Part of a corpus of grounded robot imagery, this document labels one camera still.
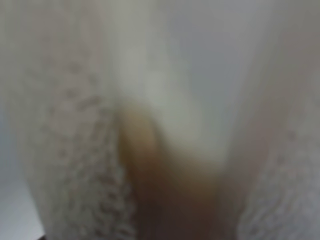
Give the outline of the clear plastic drink bottle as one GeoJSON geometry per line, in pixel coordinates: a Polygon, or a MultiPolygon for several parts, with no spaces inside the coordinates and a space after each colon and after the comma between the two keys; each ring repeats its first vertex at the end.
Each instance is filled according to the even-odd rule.
{"type": "Polygon", "coordinates": [[[317,240],[317,0],[3,0],[0,105],[48,240],[317,240]]]}

